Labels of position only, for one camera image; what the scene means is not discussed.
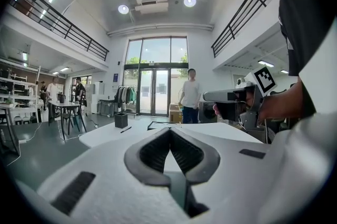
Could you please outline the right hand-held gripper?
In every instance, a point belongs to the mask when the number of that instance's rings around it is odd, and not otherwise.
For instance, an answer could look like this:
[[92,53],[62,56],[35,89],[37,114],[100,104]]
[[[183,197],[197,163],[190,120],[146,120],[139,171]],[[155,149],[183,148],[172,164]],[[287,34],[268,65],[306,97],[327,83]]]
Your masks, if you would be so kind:
[[223,119],[238,122],[245,129],[257,129],[259,110],[265,97],[275,88],[270,70],[262,66],[239,78],[235,88],[207,91],[203,99],[214,102]]

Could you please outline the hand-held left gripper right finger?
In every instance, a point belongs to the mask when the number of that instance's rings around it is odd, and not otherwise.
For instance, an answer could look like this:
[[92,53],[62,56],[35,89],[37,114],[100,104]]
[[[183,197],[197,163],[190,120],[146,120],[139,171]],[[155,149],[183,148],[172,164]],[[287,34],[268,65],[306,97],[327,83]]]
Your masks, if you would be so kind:
[[170,151],[191,184],[209,181],[219,167],[221,157],[212,146],[177,128],[170,129]]

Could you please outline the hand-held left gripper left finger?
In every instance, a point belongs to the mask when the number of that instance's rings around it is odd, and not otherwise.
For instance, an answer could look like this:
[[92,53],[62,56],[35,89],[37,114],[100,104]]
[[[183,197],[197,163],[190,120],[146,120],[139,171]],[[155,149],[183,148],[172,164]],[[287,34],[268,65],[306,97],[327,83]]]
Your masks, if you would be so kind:
[[170,151],[171,130],[163,128],[130,146],[124,154],[128,171],[142,184],[169,187],[171,180],[164,175],[164,166]]

